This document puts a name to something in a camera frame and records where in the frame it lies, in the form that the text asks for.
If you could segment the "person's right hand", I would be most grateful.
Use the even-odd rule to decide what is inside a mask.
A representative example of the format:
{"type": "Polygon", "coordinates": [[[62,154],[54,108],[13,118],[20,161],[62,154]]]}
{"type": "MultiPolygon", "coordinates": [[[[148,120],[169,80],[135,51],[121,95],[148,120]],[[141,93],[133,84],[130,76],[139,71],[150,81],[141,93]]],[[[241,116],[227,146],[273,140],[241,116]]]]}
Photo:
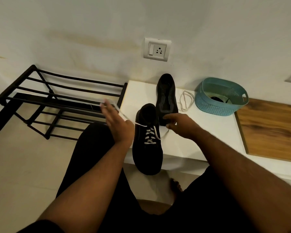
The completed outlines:
{"type": "Polygon", "coordinates": [[[202,132],[202,130],[203,129],[187,114],[182,114],[181,130],[174,132],[186,139],[195,140],[198,137],[198,134],[202,132]]]}

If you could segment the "person's right forearm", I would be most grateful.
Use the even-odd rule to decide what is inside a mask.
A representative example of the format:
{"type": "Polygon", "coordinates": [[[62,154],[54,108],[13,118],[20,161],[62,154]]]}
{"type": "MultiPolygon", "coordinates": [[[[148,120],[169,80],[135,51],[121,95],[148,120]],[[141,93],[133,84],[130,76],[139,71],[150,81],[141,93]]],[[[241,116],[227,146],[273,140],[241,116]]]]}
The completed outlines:
{"type": "Polygon", "coordinates": [[[291,233],[291,185],[204,129],[191,139],[262,233],[291,233]]]}

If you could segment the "brown wooden board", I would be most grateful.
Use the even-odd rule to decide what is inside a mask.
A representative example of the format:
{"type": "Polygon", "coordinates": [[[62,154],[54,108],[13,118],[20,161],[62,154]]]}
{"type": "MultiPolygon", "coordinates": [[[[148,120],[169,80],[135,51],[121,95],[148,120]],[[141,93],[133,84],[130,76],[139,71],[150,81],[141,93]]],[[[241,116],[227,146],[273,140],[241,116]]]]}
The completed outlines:
{"type": "Polygon", "coordinates": [[[250,98],[234,114],[246,154],[291,161],[291,105],[250,98]]]}

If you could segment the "white threaded shoelace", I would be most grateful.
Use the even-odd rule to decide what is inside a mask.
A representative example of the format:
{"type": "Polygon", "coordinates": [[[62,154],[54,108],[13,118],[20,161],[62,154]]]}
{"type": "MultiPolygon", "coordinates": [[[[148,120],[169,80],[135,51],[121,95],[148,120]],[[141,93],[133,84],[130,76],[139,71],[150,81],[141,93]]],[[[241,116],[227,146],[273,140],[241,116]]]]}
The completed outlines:
{"type": "Polygon", "coordinates": [[[101,103],[100,108],[116,143],[160,145],[159,117],[153,104],[144,105],[136,113],[135,121],[130,120],[109,101],[101,103]]]}

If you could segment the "black trousers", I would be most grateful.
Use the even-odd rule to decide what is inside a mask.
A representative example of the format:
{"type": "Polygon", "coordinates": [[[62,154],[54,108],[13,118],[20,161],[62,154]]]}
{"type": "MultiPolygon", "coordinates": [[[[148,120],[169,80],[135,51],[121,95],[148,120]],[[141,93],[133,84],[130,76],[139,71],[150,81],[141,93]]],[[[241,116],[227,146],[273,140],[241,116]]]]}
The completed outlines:
{"type": "MultiPolygon", "coordinates": [[[[106,125],[92,123],[74,148],[58,197],[114,145],[106,125]]],[[[258,233],[213,168],[196,178],[162,215],[142,210],[122,169],[98,233],[258,233]]]]}

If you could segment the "black unlaced shoe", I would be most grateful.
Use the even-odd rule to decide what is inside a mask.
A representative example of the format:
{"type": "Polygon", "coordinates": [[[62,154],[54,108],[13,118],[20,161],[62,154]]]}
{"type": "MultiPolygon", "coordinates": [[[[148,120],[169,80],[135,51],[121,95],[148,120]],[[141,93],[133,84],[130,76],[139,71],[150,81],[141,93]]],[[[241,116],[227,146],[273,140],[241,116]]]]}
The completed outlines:
{"type": "Polygon", "coordinates": [[[156,111],[160,126],[166,126],[170,123],[170,120],[163,119],[165,115],[178,113],[175,89],[175,82],[171,74],[163,74],[156,87],[156,111]]]}

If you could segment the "black laced shoe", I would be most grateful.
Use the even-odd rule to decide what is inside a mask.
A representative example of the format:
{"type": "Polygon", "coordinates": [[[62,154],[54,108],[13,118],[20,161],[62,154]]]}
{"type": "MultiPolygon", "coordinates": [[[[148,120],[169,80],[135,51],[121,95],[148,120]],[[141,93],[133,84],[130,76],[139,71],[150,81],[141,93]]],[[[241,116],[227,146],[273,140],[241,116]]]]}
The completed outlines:
{"type": "Polygon", "coordinates": [[[155,105],[148,103],[136,114],[132,156],[137,169],[144,175],[160,172],[163,150],[159,132],[159,118],[155,105]]]}

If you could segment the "person's left forearm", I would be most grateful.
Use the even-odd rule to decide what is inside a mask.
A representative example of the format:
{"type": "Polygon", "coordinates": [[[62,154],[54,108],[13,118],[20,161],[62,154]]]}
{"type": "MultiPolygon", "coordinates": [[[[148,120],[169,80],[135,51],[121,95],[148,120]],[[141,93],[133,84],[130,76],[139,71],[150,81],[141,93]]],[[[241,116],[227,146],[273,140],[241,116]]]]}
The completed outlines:
{"type": "Polygon", "coordinates": [[[116,141],[88,172],[63,191],[38,220],[49,220],[65,233],[97,232],[109,207],[132,140],[116,141]]]}

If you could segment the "person's bare foot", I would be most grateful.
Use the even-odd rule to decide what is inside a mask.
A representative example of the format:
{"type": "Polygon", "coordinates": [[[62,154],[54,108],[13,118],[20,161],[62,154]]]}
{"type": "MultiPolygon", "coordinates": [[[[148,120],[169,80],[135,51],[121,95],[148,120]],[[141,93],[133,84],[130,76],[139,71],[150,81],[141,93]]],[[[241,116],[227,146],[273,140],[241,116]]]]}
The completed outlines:
{"type": "Polygon", "coordinates": [[[174,178],[170,178],[170,188],[171,188],[171,192],[174,196],[174,200],[176,200],[180,196],[182,196],[183,190],[181,188],[181,185],[174,178]]]}

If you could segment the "white loose shoelace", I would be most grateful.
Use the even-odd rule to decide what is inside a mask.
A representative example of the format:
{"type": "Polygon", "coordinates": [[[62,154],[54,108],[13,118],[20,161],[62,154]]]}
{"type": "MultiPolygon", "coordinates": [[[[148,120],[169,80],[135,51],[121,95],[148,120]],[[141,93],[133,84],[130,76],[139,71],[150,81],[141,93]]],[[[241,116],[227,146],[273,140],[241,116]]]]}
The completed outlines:
{"type": "Polygon", "coordinates": [[[179,102],[182,112],[188,112],[188,110],[194,105],[194,94],[184,90],[180,95],[179,102]]]}

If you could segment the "white wall switch socket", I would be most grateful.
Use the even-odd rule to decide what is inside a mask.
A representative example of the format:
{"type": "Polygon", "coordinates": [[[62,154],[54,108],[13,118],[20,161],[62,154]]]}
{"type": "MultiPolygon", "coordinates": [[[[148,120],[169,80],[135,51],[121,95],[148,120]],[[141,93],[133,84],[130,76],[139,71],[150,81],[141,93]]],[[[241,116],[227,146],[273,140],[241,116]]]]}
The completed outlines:
{"type": "Polygon", "coordinates": [[[143,58],[167,62],[171,44],[171,40],[145,38],[143,58]]]}

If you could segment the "black metal shoe rack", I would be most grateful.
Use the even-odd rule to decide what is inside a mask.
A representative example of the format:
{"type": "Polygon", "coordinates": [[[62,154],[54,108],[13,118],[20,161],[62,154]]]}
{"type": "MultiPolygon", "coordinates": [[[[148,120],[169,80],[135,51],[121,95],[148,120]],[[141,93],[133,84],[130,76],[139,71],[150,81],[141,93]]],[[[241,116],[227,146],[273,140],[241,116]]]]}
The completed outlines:
{"type": "Polygon", "coordinates": [[[59,122],[106,125],[100,102],[95,96],[113,98],[120,108],[127,87],[127,82],[121,85],[66,76],[31,65],[0,93],[0,105],[3,106],[0,110],[0,131],[12,116],[16,116],[47,140],[56,137],[77,141],[78,138],[55,134],[54,129],[78,132],[84,129],[60,125],[59,122]]]}

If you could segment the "teal perforated plastic basket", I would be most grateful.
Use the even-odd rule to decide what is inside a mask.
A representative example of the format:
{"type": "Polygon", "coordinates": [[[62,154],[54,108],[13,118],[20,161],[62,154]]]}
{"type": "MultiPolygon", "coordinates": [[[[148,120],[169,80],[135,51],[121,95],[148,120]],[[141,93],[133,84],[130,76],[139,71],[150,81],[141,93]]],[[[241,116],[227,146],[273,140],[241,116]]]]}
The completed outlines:
{"type": "Polygon", "coordinates": [[[205,78],[196,89],[197,108],[218,116],[230,116],[249,102],[248,93],[241,85],[221,78],[205,78]],[[225,103],[212,100],[213,96],[225,103]]]}

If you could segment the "person's left hand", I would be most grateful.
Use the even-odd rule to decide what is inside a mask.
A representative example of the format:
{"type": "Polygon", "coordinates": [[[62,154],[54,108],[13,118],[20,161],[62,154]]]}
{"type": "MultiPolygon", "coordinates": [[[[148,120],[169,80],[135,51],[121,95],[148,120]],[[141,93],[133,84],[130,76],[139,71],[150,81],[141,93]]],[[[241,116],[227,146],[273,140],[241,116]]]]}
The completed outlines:
{"type": "Polygon", "coordinates": [[[129,148],[132,145],[135,126],[130,120],[124,120],[122,117],[105,117],[114,141],[123,147],[129,148]]]}

